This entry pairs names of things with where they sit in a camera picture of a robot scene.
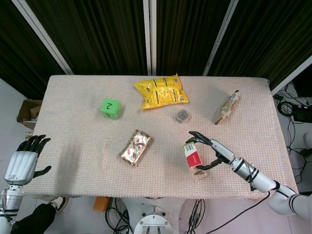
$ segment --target chip bag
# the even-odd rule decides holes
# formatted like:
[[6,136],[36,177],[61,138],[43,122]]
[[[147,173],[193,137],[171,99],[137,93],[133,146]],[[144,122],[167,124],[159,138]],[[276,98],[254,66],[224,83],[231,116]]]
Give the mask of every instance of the chip bag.
[[144,98],[149,96],[155,88],[171,87],[182,89],[181,81],[177,74],[170,77],[139,81],[135,83],[135,87]]
[[189,102],[189,99],[181,88],[160,87],[154,88],[150,92],[150,95],[145,96],[142,109],[151,109],[184,102]]

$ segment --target small can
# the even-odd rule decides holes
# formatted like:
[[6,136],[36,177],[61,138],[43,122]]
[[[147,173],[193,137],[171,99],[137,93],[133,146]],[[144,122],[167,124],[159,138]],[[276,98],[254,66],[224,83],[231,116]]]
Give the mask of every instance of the small can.
[[175,119],[179,123],[186,123],[190,118],[191,118],[191,115],[189,114],[187,110],[184,110],[184,109],[179,110],[175,116]]

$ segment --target curtain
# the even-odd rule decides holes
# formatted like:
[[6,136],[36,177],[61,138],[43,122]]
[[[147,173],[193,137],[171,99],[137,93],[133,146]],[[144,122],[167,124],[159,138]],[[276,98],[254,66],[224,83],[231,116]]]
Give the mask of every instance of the curtain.
[[0,12],[0,78],[42,99],[49,77],[64,72],[11,1],[2,1]]
[[159,76],[201,76],[230,0],[157,0]]
[[273,89],[312,55],[312,0],[240,0],[209,76],[264,77]]
[[75,75],[146,75],[142,0],[28,0]]
[[312,64],[293,79],[298,97],[312,98]]

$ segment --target robotic arm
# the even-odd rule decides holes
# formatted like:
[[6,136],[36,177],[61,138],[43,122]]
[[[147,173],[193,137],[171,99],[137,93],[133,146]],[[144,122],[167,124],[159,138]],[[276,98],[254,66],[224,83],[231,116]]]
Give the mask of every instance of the robotic arm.
[[291,188],[279,184],[277,181],[268,178],[265,174],[260,172],[252,164],[249,164],[243,158],[237,158],[234,153],[226,148],[224,145],[216,140],[208,139],[199,132],[190,132],[194,137],[186,141],[200,142],[211,146],[215,151],[217,160],[212,162],[208,166],[197,166],[202,170],[208,170],[219,163],[227,163],[232,167],[232,170],[242,177],[250,184],[251,190],[258,189],[262,193],[266,193],[270,190],[275,190],[272,197],[269,198],[269,207],[280,215],[299,215],[310,221],[312,217],[310,212],[312,211],[312,200],[304,195],[296,194]]
[[24,141],[12,154],[4,179],[9,186],[0,196],[0,233],[9,234],[14,218],[20,209],[23,199],[23,185],[28,184],[33,178],[42,176],[51,169],[47,166],[42,171],[35,172],[38,157],[44,145],[50,140],[45,135],[33,136]]

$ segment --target black pants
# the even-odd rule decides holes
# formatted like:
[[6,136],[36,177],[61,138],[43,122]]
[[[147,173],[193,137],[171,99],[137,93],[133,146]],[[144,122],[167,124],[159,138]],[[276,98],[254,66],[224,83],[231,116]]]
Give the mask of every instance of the black pants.
[[41,204],[34,212],[17,221],[11,234],[43,234],[53,223],[56,210],[51,204]]

